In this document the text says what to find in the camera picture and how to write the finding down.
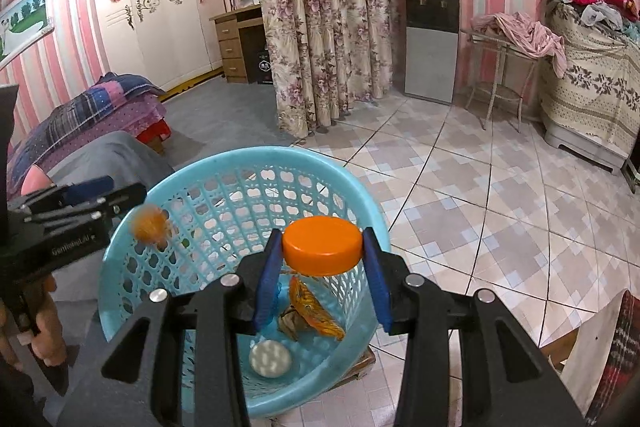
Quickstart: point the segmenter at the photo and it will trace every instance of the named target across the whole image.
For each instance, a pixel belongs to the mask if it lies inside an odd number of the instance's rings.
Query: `round white object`
[[[262,341],[251,348],[249,363],[261,377],[278,378],[291,369],[291,353],[277,341]]]

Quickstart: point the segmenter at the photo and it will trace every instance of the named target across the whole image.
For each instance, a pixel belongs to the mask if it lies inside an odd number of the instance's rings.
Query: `plaid fabric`
[[[7,196],[17,195],[28,170],[41,158],[147,92],[156,96],[164,94],[143,76],[109,72],[95,86],[59,105],[15,150],[7,167]]]
[[[640,300],[627,290],[622,298],[609,358],[585,416],[588,426],[595,425],[602,412],[622,392],[638,368],[638,362],[640,362]]]

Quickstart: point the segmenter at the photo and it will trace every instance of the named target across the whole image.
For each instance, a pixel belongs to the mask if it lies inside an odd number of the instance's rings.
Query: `gray carpet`
[[[231,149],[288,146],[295,140],[278,130],[273,86],[227,84],[217,76],[164,106],[172,130],[164,149],[176,169]]]

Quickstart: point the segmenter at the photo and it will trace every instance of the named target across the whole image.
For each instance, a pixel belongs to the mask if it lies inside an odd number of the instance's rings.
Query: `framed picture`
[[[53,31],[51,0],[15,0],[0,10],[0,70]]]

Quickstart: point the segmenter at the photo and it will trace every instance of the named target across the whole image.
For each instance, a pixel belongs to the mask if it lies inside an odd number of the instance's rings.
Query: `blue plastic basket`
[[[261,251],[277,227],[306,216],[348,219],[373,227],[383,250],[390,247],[378,204],[347,169],[321,155],[286,147],[239,149],[205,158],[153,188],[147,201],[162,207],[174,233],[165,251],[145,247],[129,232],[129,214],[104,256],[99,310],[110,340],[143,296],[158,287],[174,295],[204,288],[233,271],[242,257]],[[280,276],[278,310],[288,305],[287,275]],[[335,385],[358,360],[377,320],[362,262],[347,273],[304,279],[346,330],[343,341],[302,333],[294,343],[272,321],[256,337],[238,337],[242,381],[251,417],[277,415]],[[182,366],[182,407],[193,410],[193,353],[187,333]],[[254,343],[275,339],[292,352],[294,366],[276,379],[260,377],[248,364]]]

